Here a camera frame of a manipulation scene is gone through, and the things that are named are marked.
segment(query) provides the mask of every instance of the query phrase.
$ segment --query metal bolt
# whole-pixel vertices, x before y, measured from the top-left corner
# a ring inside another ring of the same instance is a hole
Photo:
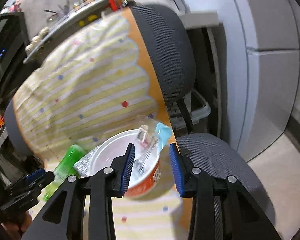
[[[77,179],[77,177],[74,176],[74,175],[71,175],[71,176],[68,177],[69,182],[74,182],[74,181],[76,181],[76,179]]]
[[[229,180],[229,182],[231,182],[231,183],[237,182],[237,178],[236,178],[235,176],[229,176],[229,177],[228,177],[228,180]]]
[[[106,167],[106,168],[103,169],[103,172],[105,174],[110,174],[112,171],[113,171],[113,169],[111,167]]]
[[[192,171],[193,174],[199,174],[201,172],[201,170],[197,167],[192,168],[191,171]]]

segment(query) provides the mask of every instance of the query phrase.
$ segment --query plastic container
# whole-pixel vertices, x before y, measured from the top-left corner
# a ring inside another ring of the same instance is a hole
[[[65,157],[54,169],[53,173],[55,179],[46,187],[46,193],[43,196],[44,201],[48,201],[52,194],[58,189],[63,181],[70,175],[80,177],[77,171],[73,168],[74,164],[80,160],[87,153],[79,145],[72,145],[66,152]]]
[[[123,156],[129,143],[133,143],[135,146],[136,160],[142,151],[141,145],[135,142],[137,134],[138,129],[128,130],[106,140],[90,160],[88,168],[89,175],[92,176],[101,169],[110,166],[115,157]],[[160,151],[161,148],[156,145],[146,161],[145,172],[142,176],[139,176],[138,172],[132,169],[130,183],[125,197],[145,195],[157,184],[161,175],[159,161]]]

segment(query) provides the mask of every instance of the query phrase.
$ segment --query gray chair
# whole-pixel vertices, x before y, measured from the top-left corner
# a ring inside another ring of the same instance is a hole
[[[194,85],[195,61],[180,19],[171,9],[161,5],[133,6],[131,11],[152,60],[165,103],[182,99]],[[202,133],[179,137],[177,143],[181,155],[190,157],[195,166],[211,176],[224,179],[229,175],[236,176],[274,224],[274,207],[262,183],[227,143]],[[215,216],[216,239],[221,239],[218,198],[215,198]]]

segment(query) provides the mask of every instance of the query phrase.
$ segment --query white appliance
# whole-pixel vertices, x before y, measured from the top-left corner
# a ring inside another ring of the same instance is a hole
[[[220,24],[212,31],[221,77],[221,138],[248,161],[283,133],[300,67],[298,32],[289,0],[135,1],[164,4],[181,19],[189,12],[216,12]],[[214,25],[205,25],[204,20],[198,17],[192,27]]]

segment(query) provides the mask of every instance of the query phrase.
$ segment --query beige tile floor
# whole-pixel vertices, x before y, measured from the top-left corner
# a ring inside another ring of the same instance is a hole
[[[300,228],[300,154],[286,135],[248,163],[274,205],[275,228],[290,240]]]

